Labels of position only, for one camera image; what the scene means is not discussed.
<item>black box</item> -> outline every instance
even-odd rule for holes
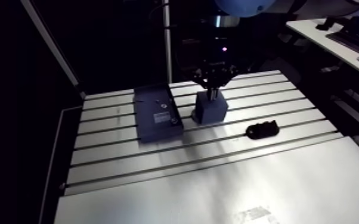
[[[141,142],[182,135],[184,125],[167,84],[135,89],[135,121]]]

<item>vertical metal pole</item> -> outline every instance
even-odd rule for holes
[[[43,40],[46,42],[47,46],[49,47],[50,51],[53,53],[55,59],[60,64],[61,68],[66,73],[67,77],[71,81],[72,85],[75,86],[75,88],[79,91],[79,95],[82,97],[82,99],[85,98],[86,94],[79,89],[79,82],[77,77],[72,72],[70,66],[68,65],[67,61],[63,57],[62,53],[60,52],[59,48],[55,44],[53,38],[49,34],[47,28],[43,24],[43,21],[41,20],[40,16],[38,15],[38,12],[35,10],[35,7],[33,7],[31,0],[21,0],[22,5],[24,6],[26,12],[28,13],[30,19],[32,20],[33,24],[35,24],[37,30],[41,34]]]
[[[162,0],[163,4],[168,4],[169,0]],[[170,26],[170,5],[163,7],[164,27]],[[172,83],[172,61],[171,61],[171,31],[164,29],[164,41],[166,45],[166,64],[167,64],[167,82]]]

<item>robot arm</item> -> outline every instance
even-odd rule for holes
[[[297,14],[300,18],[359,15],[359,0],[215,0],[218,8],[237,17],[259,13]]]

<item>metal frame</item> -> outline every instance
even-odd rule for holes
[[[41,34],[43,40],[46,42],[50,51],[53,53],[55,59],[58,61],[61,68],[66,73],[68,79],[70,80],[72,85],[78,90],[79,95],[82,97],[82,99],[85,99],[86,94],[78,87],[79,79],[74,75],[74,72],[70,68],[68,62],[64,58],[63,54],[61,53],[60,49],[58,48],[51,34],[49,33],[49,30],[44,25],[44,22],[39,16],[39,13],[37,12],[36,8],[33,6],[30,0],[21,0],[21,3],[24,6],[26,12],[28,13],[30,19],[32,20],[33,24],[36,26],[37,30]]]

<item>aluminum table surface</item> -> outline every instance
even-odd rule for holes
[[[229,106],[224,121],[208,126],[200,126],[190,118],[195,93],[202,91],[202,87],[193,82],[174,83],[170,87],[185,131],[182,137],[151,144],[138,141],[133,90],[85,98],[56,223],[231,223],[237,222],[232,216],[239,218],[249,209],[252,213],[261,209],[276,216],[281,208],[275,204],[294,208],[295,203],[301,202],[290,196],[293,191],[298,200],[313,200],[317,194],[327,194],[320,192],[326,183],[316,181],[326,180],[340,188],[347,183],[332,182],[335,174],[331,170],[328,176],[318,177],[313,167],[319,166],[320,170],[324,158],[316,155],[311,155],[308,164],[302,161],[309,157],[299,155],[296,158],[301,162],[295,160],[295,164],[289,165],[277,158],[323,142],[351,143],[280,71],[234,78],[221,88]],[[249,125],[271,120],[276,120],[280,127],[277,136],[260,140],[243,136]],[[359,152],[353,142],[352,148],[353,153]],[[345,164],[328,164],[329,169],[340,165]],[[291,169],[297,166],[301,167],[299,171]],[[301,178],[298,172],[307,177]],[[265,188],[259,189],[259,184],[273,187],[266,187],[264,196]],[[275,191],[276,185],[281,191]],[[257,203],[263,196],[267,203]],[[280,198],[270,202],[272,196]],[[238,197],[245,201],[230,202]],[[313,206],[314,214],[321,202],[313,200],[308,205]],[[303,207],[301,210],[301,216],[309,214],[309,210]],[[278,220],[298,223],[304,218],[280,216]]]

